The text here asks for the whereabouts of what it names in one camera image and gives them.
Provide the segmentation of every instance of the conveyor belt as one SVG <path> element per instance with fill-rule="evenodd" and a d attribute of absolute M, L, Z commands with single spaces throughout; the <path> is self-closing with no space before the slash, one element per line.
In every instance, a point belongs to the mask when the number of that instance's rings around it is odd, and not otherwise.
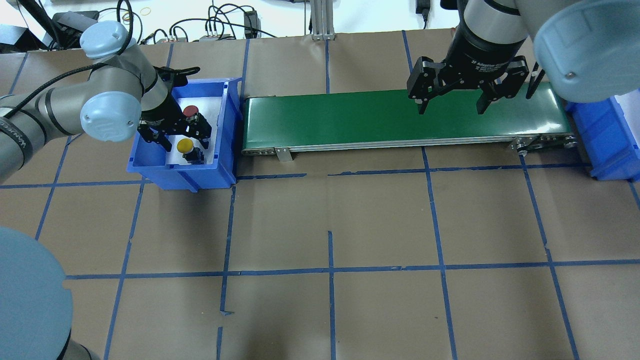
<path fill-rule="evenodd" d="M 366 149 L 457 143 L 508 142 L 526 135 L 572 133 L 548 83 L 526 100 L 514 99 L 476 113 L 481 92 L 453 91 L 437 97 L 425 115 L 406 90 L 248 99 L 243 154 Z"/>

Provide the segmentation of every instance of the yellow cap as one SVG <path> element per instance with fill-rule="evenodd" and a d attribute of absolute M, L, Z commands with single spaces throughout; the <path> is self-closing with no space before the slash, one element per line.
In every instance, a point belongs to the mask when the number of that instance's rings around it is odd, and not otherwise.
<path fill-rule="evenodd" d="M 178 142 L 177 148 L 182 154 L 188 154 L 193 150 L 193 141 L 189 138 L 184 138 Z"/>

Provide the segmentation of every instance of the light blue cap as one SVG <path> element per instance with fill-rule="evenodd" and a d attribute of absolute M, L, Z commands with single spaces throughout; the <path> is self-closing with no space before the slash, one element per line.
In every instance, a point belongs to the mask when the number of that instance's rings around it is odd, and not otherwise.
<path fill-rule="evenodd" d="M 108 91 L 87 100 L 80 110 L 84 131 L 100 141 L 122 142 L 136 133 L 142 106 L 133 95 Z"/>
<path fill-rule="evenodd" d="M 53 255 L 0 227 L 0 359 L 56 359 L 71 330 L 71 291 Z"/>
<path fill-rule="evenodd" d="M 89 59 L 99 59 L 115 54 L 127 39 L 127 28 L 113 20 L 100 21 L 91 25 L 80 36 L 80 47 Z M 131 37 L 127 48 L 136 44 Z"/>
<path fill-rule="evenodd" d="M 640 87 L 640 0 L 582 0 L 553 15 L 534 40 L 558 95 L 595 102 Z"/>

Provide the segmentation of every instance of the red round object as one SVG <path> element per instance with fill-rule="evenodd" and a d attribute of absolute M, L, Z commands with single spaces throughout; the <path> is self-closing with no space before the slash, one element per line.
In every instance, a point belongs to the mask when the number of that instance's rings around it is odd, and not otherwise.
<path fill-rule="evenodd" d="M 199 111 L 198 106 L 189 105 L 186 108 L 184 108 L 184 110 L 182 111 L 182 114 L 186 117 L 190 117 L 190 116 L 196 115 L 198 111 Z"/>

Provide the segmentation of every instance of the blue box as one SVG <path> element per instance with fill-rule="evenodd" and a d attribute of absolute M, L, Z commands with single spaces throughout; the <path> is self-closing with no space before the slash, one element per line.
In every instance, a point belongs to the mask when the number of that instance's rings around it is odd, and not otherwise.
<path fill-rule="evenodd" d="M 167 152 L 159 144 L 147 143 L 136 134 L 127 171 L 140 173 L 164 190 L 197 192 L 198 189 L 229 188 L 235 184 L 235 134 L 242 118 L 238 81 L 240 78 L 189 80 L 186 86 L 174 88 L 172 92 L 176 101 L 187 97 L 221 97 L 215 144 L 211 144 L 214 146 L 212 163 L 167 165 Z"/>
<path fill-rule="evenodd" d="M 639 90 L 624 96 L 640 109 Z M 591 176 L 598 180 L 640 180 L 638 141 L 615 97 L 588 104 L 570 102 L 566 110 L 582 135 L 593 165 Z"/>

